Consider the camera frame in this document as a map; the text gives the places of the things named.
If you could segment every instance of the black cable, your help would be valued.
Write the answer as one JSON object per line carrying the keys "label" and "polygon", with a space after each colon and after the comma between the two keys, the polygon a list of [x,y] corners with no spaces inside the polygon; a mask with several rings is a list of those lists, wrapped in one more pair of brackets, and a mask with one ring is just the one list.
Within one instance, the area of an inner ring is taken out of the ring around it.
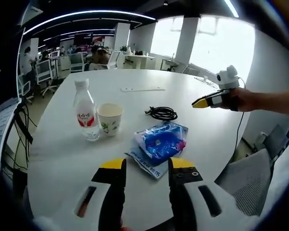
{"label": "black cable", "polygon": [[14,173],[14,168],[11,167],[5,160],[3,160],[2,163],[10,172]]}
{"label": "black cable", "polygon": [[145,111],[146,114],[150,114],[154,119],[171,121],[178,118],[177,113],[170,107],[150,107],[149,111]]}
{"label": "black cable", "polygon": [[[27,114],[25,113],[25,127],[29,131],[29,119],[28,119],[29,109],[28,109],[28,106],[26,104],[25,104],[25,107],[27,109]],[[29,140],[27,139],[27,137],[26,137],[26,162],[27,162],[27,165],[28,165],[28,163],[29,163]]]}
{"label": "black cable", "polygon": [[[244,89],[246,89],[246,84],[245,84],[244,80],[243,80],[241,77],[239,77],[239,79],[241,79],[241,80],[243,81],[243,83],[244,83]],[[239,130],[240,130],[240,126],[241,126],[241,123],[242,123],[242,120],[243,120],[243,117],[244,117],[244,113],[245,113],[245,112],[242,113],[242,117],[241,117],[239,126],[237,127],[237,131],[236,131],[236,145],[235,145],[235,150],[233,151],[233,155],[234,155],[235,152],[236,152],[237,141],[238,141],[238,138],[239,138]]]}
{"label": "black cable", "polygon": [[27,114],[25,113],[25,111],[23,111],[23,113],[24,113],[26,116],[28,116],[28,118],[29,118],[29,120],[31,121],[31,123],[32,123],[34,126],[37,127],[36,123],[33,122],[33,120],[29,117],[29,115],[27,115]]}
{"label": "black cable", "polygon": [[10,177],[10,175],[5,170],[3,170],[3,172],[13,182],[13,179]]}
{"label": "black cable", "polygon": [[242,120],[243,120],[243,117],[244,117],[244,113],[245,113],[245,112],[242,113],[242,117],[241,117],[239,126],[237,127],[237,131],[236,131],[236,145],[235,145],[235,150],[234,150],[234,152],[233,152],[233,155],[234,155],[235,152],[236,152],[237,140],[238,140],[238,138],[239,138],[239,130],[240,130],[240,126],[241,126],[241,123],[242,123]]}
{"label": "black cable", "polygon": [[10,158],[13,160],[14,165],[16,165],[16,166],[19,167],[19,168],[23,168],[23,169],[25,169],[25,170],[28,170],[27,168],[25,168],[25,167],[20,166],[19,164],[17,164],[16,161],[10,156],[10,154],[8,154],[7,152],[6,152],[5,154],[7,154],[7,156],[10,157]]}
{"label": "black cable", "polygon": [[20,134],[19,134],[19,131],[18,131],[18,129],[17,129],[17,124],[16,124],[16,123],[14,123],[14,124],[15,124],[15,128],[16,128],[17,134],[18,134],[18,136],[19,136],[20,142],[23,144],[23,147],[25,147],[25,144],[24,144],[23,140],[21,139]]}

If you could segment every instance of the white round table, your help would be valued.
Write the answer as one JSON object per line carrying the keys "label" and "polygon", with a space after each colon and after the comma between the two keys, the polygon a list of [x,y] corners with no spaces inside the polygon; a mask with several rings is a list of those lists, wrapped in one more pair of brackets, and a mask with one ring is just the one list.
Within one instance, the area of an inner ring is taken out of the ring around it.
{"label": "white round table", "polygon": [[[116,103],[124,108],[120,132],[113,138],[88,142],[78,126],[73,100],[74,80],[90,80],[90,93],[97,105]],[[123,92],[121,88],[159,91]],[[71,192],[87,184],[98,167],[125,157],[136,131],[160,121],[145,115],[149,106],[173,108],[176,123],[189,128],[181,158],[195,164],[205,180],[215,180],[235,148],[242,113],[229,110],[195,109],[191,103],[215,89],[194,76],[157,70],[99,70],[70,74],[49,102],[34,134],[28,168],[28,192],[34,216],[51,216]],[[239,140],[249,113],[244,115]],[[169,202],[168,174],[155,180],[127,157],[124,225],[144,231],[173,214]]]}

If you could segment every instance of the paper cup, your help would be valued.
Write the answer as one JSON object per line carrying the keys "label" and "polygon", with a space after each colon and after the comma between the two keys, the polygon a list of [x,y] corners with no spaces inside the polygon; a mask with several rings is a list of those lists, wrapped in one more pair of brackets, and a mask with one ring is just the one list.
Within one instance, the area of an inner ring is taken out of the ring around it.
{"label": "paper cup", "polygon": [[115,136],[120,127],[123,108],[112,103],[105,103],[97,108],[97,113],[104,134]]}

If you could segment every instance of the led light strip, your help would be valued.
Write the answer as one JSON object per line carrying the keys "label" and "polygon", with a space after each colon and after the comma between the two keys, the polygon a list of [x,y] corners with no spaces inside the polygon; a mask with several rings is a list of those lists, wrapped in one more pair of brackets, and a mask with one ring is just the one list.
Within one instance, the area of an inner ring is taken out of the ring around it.
{"label": "led light strip", "polygon": [[78,33],[78,32],[96,31],[96,30],[112,30],[112,31],[114,31],[115,29],[92,29],[92,30],[79,30],[79,31],[74,31],[74,32],[69,32],[69,33],[61,34],[60,36],[62,36],[62,35],[69,35],[69,34]]}
{"label": "led light strip", "polygon": [[[97,30],[110,30],[110,31],[114,31],[115,29],[91,29],[91,30],[79,30],[79,31],[68,32],[68,33],[65,33],[65,34],[57,35],[57,36],[55,36],[55,37],[62,36],[62,35],[69,35],[69,34],[79,33],[79,32],[97,31]],[[53,38],[55,38],[55,37],[51,37],[51,38],[44,39],[44,41],[47,41],[47,40],[53,39]]]}
{"label": "led light strip", "polygon": [[237,14],[236,9],[235,9],[235,7],[233,6],[233,4],[231,3],[231,1],[230,1],[230,0],[224,0],[224,1],[225,1],[225,3],[227,4],[227,6],[229,7],[229,9],[231,10],[233,16],[236,17],[236,18],[238,18],[239,15]]}
{"label": "led light strip", "polygon": [[74,12],[74,13],[68,13],[68,14],[64,14],[52,19],[49,19],[45,22],[42,22],[40,24],[37,24],[36,26],[32,27],[31,29],[27,30],[26,32],[24,32],[24,35],[26,35],[27,33],[29,33],[30,31],[46,24],[49,22],[52,22],[54,20],[60,19],[60,18],[65,18],[65,17],[69,17],[69,16],[73,16],[73,15],[78,15],[78,14],[84,14],[84,13],[120,13],[120,14],[127,14],[127,15],[133,15],[133,16],[138,16],[138,17],[142,17],[142,18],[147,18],[147,19],[151,19],[151,20],[156,20],[155,18],[149,17],[149,16],[145,16],[142,14],[138,14],[138,13],[132,13],[132,12],[125,12],[125,11],[111,11],[111,10],[95,10],[95,11],[81,11],[81,12]]}
{"label": "led light strip", "polygon": [[68,40],[68,39],[73,39],[74,37],[70,37],[70,38],[64,38],[64,39],[60,39],[60,41],[63,41],[63,40]]}
{"label": "led light strip", "polygon": [[105,36],[114,36],[114,35],[112,35],[112,34],[96,34],[96,35],[105,35]]}

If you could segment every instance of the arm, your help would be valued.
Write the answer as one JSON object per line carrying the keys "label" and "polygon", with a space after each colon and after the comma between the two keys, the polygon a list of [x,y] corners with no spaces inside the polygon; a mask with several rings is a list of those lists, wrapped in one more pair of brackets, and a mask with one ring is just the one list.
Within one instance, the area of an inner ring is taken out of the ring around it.
{"label": "arm", "polygon": [[238,110],[242,112],[266,110],[289,114],[289,90],[282,93],[255,93],[247,89],[237,88],[231,91],[231,96],[239,97]]}
{"label": "arm", "polygon": [[254,93],[256,109],[289,114],[289,90],[283,93]]}

